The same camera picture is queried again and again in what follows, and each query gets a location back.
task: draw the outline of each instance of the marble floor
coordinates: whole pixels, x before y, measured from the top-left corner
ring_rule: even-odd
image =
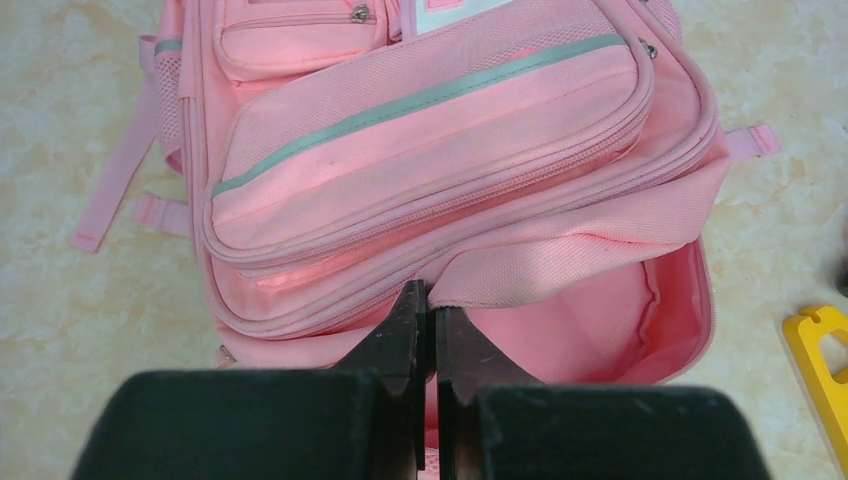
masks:
[[[209,367],[217,346],[189,245],[123,209],[101,253],[67,240],[140,87],[135,37],[159,0],[0,2],[0,477],[66,478],[134,372]],[[727,128],[782,154],[734,166],[705,231],[718,329],[674,383],[737,403],[777,479],[841,474],[779,326],[831,287],[848,241],[848,2],[674,0]],[[151,151],[142,187],[180,198]]]

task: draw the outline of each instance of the pink strap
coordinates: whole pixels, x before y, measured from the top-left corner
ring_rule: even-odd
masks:
[[[191,235],[188,205],[163,200],[152,193],[144,192],[138,197],[133,211],[133,221],[158,232],[181,237]]]
[[[159,113],[153,69],[154,49],[155,37],[139,39],[139,63],[145,74],[144,86],[124,136],[106,160],[94,194],[69,241],[72,247],[91,253],[100,249],[133,175],[156,137]]]
[[[780,152],[780,142],[769,125],[741,128],[726,136],[734,162]]]

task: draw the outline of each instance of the black clamp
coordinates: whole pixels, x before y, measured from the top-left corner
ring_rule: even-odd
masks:
[[[330,369],[136,375],[73,478],[415,479],[437,371],[442,479],[769,478],[724,395],[543,385],[422,282]]]

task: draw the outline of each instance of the yellow toy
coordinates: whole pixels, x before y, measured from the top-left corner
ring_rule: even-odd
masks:
[[[833,334],[848,346],[848,317],[834,307],[810,307],[784,322],[783,334],[848,477],[848,368],[830,374],[819,343]]]

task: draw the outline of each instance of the teal reflective stripe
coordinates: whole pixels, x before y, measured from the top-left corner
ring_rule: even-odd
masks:
[[[609,34],[593,37],[579,42],[551,47],[532,55],[499,65],[488,70],[473,73],[456,80],[437,85],[422,92],[394,100],[378,107],[346,118],[335,125],[310,133],[281,147],[271,155],[262,159],[250,170],[238,177],[215,185],[213,195],[239,188],[254,178],[262,175],[271,168],[301,154],[309,149],[318,147],[345,135],[364,130],[378,123],[400,118],[404,115],[419,112],[439,103],[466,95],[505,80],[517,77],[527,72],[552,65],[569,58],[582,55],[613,45],[626,45],[627,42],[619,35]]]
[[[159,55],[162,52],[181,52],[183,50],[183,42],[180,40],[162,40],[156,44],[154,55]]]

